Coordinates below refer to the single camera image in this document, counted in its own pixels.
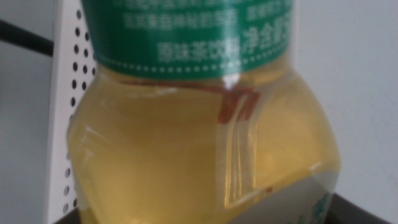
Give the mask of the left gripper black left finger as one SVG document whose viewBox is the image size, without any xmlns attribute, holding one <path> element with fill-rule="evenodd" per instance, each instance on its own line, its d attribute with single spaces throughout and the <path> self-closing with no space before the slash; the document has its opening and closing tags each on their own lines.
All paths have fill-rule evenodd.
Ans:
<svg viewBox="0 0 398 224">
<path fill-rule="evenodd" d="M 70 213 L 57 220 L 54 224 L 81 224 L 78 209 L 73 209 Z"/>
</svg>

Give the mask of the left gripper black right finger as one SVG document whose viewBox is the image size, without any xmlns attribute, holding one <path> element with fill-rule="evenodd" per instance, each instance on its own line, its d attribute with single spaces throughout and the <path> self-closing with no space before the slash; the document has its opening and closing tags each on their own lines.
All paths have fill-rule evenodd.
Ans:
<svg viewBox="0 0 398 224">
<path fill-rule="evenodd" d="M 325 224 L 391 224 L 351 203 L 338 194 L 333 194 Z"/>
</svg>

